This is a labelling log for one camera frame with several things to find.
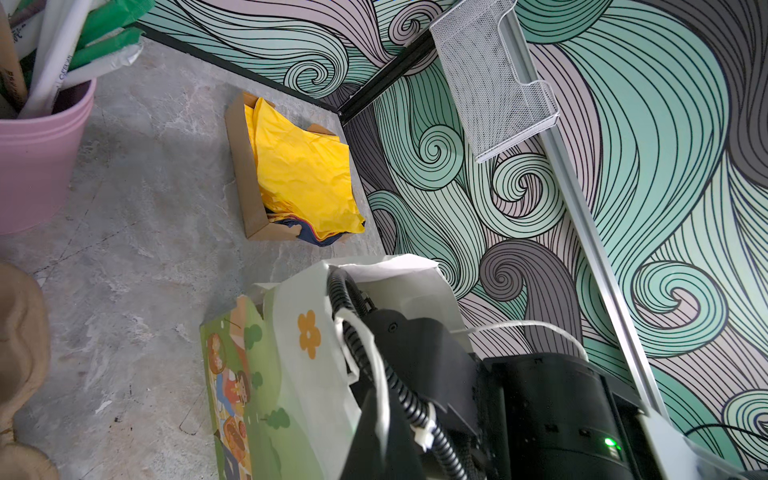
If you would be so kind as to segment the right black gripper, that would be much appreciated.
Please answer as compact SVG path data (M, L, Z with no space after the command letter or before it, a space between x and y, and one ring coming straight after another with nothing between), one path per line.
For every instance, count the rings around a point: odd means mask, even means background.
M370 311L362 321L373 334L393 403L411 428L424 428L435 414L432 448L449 479L478 479L471 448L479 439L475 403L476 362L446 326L432 318L408 319L389 309Z

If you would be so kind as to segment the white paper takeout bag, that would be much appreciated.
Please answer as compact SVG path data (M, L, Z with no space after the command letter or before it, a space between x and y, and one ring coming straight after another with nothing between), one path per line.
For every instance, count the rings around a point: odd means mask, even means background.
M399 255L322 261L288 280L256 285L201 328L218 473L223 479L345 479L365 393L332 314L327 280L346 270L380 309L433 318L474 351L435 261Z

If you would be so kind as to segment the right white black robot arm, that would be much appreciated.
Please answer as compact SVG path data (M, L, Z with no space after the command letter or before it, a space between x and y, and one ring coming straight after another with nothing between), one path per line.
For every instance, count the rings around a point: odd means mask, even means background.
M480 359L433 318L327 280L365 393L345 479L763 479L642 408L583 353Z

